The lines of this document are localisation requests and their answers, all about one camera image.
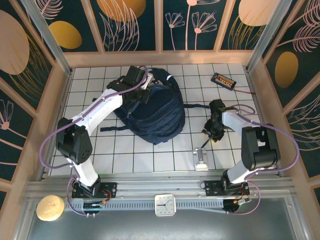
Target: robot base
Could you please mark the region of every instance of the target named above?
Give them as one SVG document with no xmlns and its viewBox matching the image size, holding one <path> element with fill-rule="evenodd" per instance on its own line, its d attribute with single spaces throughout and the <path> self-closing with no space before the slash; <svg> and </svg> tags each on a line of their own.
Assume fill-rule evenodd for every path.
<svg viewBox="0 0 320 240">
<path fill-rule="evenodd" d="M 73 199 L 105 199 L 106 194 L 108 198 L 114 199 L 117 194 L 117 183 L 116 182 L 101 182 L 100 190 L 95 196 L 87 194 L 84 189 L 79 186 L 78 182 L 72 185 L 72 195 Z"/>
<path fill-rule="evenodd" d="M 248 183 L 244 182 L 240 187 L 230 189 L 230 190 L 223 190 L 222 182 L 220 180 L 216 181 L 204 181 L 205 194 L 207 197 L 216 197 L 216 196 L 235 196 L 241 197 L 243 194 L 241 190 L 246 195 L 250 195 Z"/>
</svg>

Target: flower illustration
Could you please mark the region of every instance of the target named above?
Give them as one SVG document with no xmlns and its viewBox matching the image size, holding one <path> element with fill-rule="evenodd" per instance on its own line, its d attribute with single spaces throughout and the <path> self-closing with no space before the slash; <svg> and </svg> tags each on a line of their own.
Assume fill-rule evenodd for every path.
<svg viewBox="0 0 320 240">
<path fill-rule="evenodd" d="M 220 0 L 186 0 L 186 3 L 189 5 L 188 12 L 186 14 L 186 28 L 185 28 L 185 50 L 188 50 L 188 27 L 189 27 L 189 15 L 190 8 L 196 5 L 205 5 L 205 4 L 216 4 Z"/>
<path fill-rule="evenodd" d="M 215 4 L 220 2 L 220 0 L 186 0 L 189 6 L 204 5 L 204 4 Z"/>
<path fill-rule="evenodd" d="M 0 99 L 0 130 L 4 130 L 4 131 L 9 130 L 12 133 L 26 139 L 25 136 L 23 136 L 22 134 L 10 128 L 10 121 L 11 121 L 13 112 L 14 112 L 14 104 L 10 101 L 7 101 L 7 103 L 5 104 L 5 102 L 2 99 Z M 0 142 L 19 150 L 23 149 L 21 146 L 15 145 L 1 138 L 0 138 Z M 11 163 L 0 162 L 0 164 L 14 165 L 15 163 L 11 164 Z"/>
<path fill-rule="evenodd" d="M 0 99 L 0 128 L 2 130 L 9 129 L 13 111 L 14 104 L 12 102 L 8 101 L 5 105 L 5 102 Z"/>
<path fill-rule="evenodd" d="M 199 12 L 192 14 L 192 24 L 195 32 L 194 50 L 197 50 L 197 38 L 198 34 L 208 33 L 217 30 L 217 24 L 214 24 L 215 12 L 204 12 L 199 18 Z"/>
<path fill-rule="evenodd" d="M 171 15 L 171 13 L 168 12 L 165 14 L 165 19 L 170 28 L 173 50 L 176 50 L 172 29 L 182 27 L 186 24 L 186 22 L 183 21 L 184 18 L 182 17 L 181 13 L 173 13 Z"/>
</svg>

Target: backpack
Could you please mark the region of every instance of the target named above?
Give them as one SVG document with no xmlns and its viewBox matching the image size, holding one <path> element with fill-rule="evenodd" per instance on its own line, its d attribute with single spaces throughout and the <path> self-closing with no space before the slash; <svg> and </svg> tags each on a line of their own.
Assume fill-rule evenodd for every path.
<svg viewBox="0 0 320 240">
<path fill-rule="evenodd" d="M 130 129 L 145 141 L 157 145 L 167 142 L 182 131 L 186 120 L 185 106 L 209 108 L 200 104 L 184 106 L 179 85 L 173 76 L 160 68 L 152 68 L 150 73 L 155 80 L 152 81 L 154 84 L 148 86 L 151 89 L 148 102 L 123 104 L 114 113 L 125 126 L 101 127 L 101 132 Z"/>
</svg>

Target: clock face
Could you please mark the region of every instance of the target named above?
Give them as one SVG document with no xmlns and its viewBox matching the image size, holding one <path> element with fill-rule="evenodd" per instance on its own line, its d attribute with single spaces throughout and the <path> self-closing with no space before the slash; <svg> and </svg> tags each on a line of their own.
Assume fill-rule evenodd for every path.
<svg viewBox="0 0 320 240">
<path fill-rule="evenodd" d="M 155 215 L 173 216 L 176 213 L 176 199 L 172 194 L 156 195 L 154 198 Z"/>
</svg>

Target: small electronic board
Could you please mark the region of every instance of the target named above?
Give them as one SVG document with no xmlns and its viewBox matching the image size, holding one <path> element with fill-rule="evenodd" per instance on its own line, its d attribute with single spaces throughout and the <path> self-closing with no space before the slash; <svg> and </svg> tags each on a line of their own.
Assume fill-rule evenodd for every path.
<svg viewBox="0 0 320 240">
<path fill-rule="evenodd" d="M 234 89 L 234 87 L 237 83 L 236 81 L 233 81 L 232 79 L 225 77 L 217 72 L 211 78 L 211 82 L 216 83 L 216 84 L 218 84 L 218 85 L 220 85 L 230 91 L 232 89 Z"/>
</svg>

